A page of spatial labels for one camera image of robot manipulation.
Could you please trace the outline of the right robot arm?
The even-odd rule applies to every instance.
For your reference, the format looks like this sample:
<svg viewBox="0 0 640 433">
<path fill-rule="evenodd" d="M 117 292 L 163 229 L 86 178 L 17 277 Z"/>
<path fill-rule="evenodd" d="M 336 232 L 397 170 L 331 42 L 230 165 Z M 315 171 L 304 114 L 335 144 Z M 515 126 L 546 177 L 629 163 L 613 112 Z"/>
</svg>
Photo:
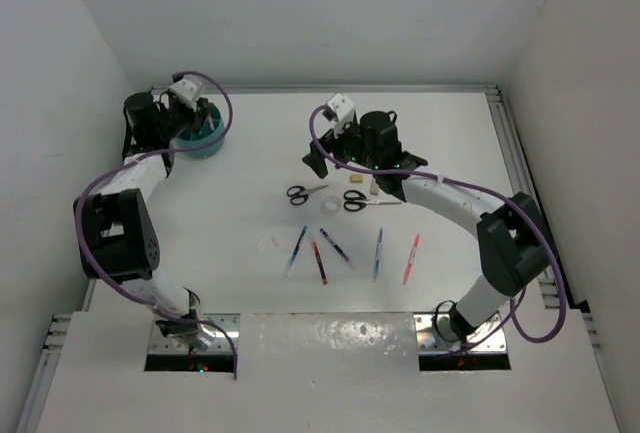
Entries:
<svg viewBox="0 0 640 433">
<path fill-rule="evenodd" d="M 311 136 L 310 150 L 302 159 L 318 177 L 327 176 L 329 164 L 368 174 L 384 193 L 426 208 L 476 239 L 481 274 L 446 317 L 435 321 L 442 342 L 464 344 L 504 304 L 515 309 L 515 297 L 544 270 L 559 270 L 551 234 L 529 195 L 506 197 L 441 175 L 425 159 L 403 149 L 393 111 L 358 116 L 350 109 L 341 115 L 323 105 L 312 114 L 333 124 L 323 135 Z"/>
</svg>

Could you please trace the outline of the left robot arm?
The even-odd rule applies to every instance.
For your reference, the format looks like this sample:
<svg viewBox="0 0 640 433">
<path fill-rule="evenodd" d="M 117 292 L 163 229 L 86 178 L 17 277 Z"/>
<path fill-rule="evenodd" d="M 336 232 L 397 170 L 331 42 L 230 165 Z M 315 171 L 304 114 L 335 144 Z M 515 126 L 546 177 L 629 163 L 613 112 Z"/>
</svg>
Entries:
<svg viewBox="0 0 640 433">
<path fill-rule="evenodd" d="M 85 274 L 94 278 L 96 266 L 101 266 L 119 289 L 153 311 L 164 337 L 189 350 L 210 344 L 197 321 L 200 299 L 160 270 L 160 246 L 146 202 L 173 169 L 172 141 L 214 133 L 215 111 L 204 98 L 186 104 L 169 91 L 159 99 L 149 92 L 129 96 L 123 105 L 124 168 L 74 206 L 95 259 L 82 262 Z"/>
</svg>

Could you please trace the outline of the red gel pen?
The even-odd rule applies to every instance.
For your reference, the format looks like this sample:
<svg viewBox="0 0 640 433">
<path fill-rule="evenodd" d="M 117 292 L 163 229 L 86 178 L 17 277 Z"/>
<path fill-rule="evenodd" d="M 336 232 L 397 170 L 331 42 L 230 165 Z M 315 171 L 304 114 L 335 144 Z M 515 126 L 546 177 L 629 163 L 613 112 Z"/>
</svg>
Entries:
<svg viewBox="0 0 640 433">
<path fill-rule="evenodd" d="M 206 123 L 211 131 L 215 131 L 215 125 L 210 115 L 206 117 Z"/>
</svg>

